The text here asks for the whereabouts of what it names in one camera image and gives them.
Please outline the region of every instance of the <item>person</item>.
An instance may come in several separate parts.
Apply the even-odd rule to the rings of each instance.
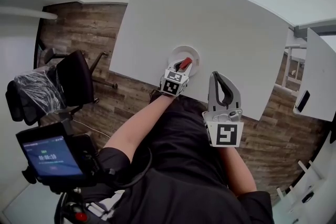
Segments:
[[[234,147],[211,147],[198,101],[156,92],[99,154],[119,174],[142,159],[152,163],[115,205],[110,223],[273,223],[270,195],[255,181]],[[86,202],[114,195],[105,184],[82,190]]]

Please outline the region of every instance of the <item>wooden floor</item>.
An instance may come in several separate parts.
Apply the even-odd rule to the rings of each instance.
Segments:
[[[94,77],[107,82],[116,82],[117,90],[95,83],[97,104],[85,105],[76,113],[74,122],[77,132],[91,131],[99,146],[108,140],[128,118],[149,102],[153,86],[118,76],[109,71],[111,55],[125,12],[125,5],[69,3],[48,6],[45,11],[59,17],[56,22],[45,20],[41,29],[41,40],[47,48],[54,47],[58,52],[70,53],[81,50],[88,64],[92,64],[101,51],[108,51],[109,57],[99,62]],[[282,60],[277,83],[281,84],[286,64]],[[291,70],[296,70],[295,62]],[[297,88],[294,83],[289,86]],[[286,189],[301,173],[298,160],[304,164],[312,157],[324,135],[325,123],[304,116],[294,115],[294,97],[273,91],[260,121],[243,118],[244,131],[238,151],[250,168],[258,189],[277,199],[276,188]]]

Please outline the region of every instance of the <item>plastic bag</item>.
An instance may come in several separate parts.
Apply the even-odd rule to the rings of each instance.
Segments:
[[[66,108],[55,66],[22,73],[14,82],[19,94],[28,96],[46,114]]]

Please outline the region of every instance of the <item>cable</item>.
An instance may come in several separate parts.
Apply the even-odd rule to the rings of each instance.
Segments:
[[[82,123],[82,122],[79,122],[79,121],[76,121],[76,120],[73,120],[73,121],[75,121],[75,122],[77,122],[77,123],[80,123],[80,124],[86,126],[87,128],[89,128],[89,129],[91,129],[91,130],[94,130],[94,131],[96,131],[96,132],[98,132],[98,133],[101,133],[101,134],[107,136],[108,138],[111,138],[111,137],[110,137],[109,135],[107,135],[106,133],[100,132],[100,131],[98,131],[98,130],[96,130],[96,129],[90,127],[90,126],[87,126],[86,124],[84,124],[84,123]]]
[[[55,224],[63,224],[64,218],[62,216],[62,206],[64,205],[64,201],[67,199],[68,194],[67,193],[62,193],[61,196],[59,197],[57,206],[56,206],[56,211],[54,215],[54,223]]]

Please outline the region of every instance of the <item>red button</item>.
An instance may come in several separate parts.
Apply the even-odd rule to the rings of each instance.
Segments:
[[[189,64],[191,64],[193,60],[189,57],[185,58],[183,62],[180,64],[180,69],[185,69]]]
[[[75,214],[75,218],[79,221],[87,221],[88,220],[88,216],[84,213],[76,213]]]

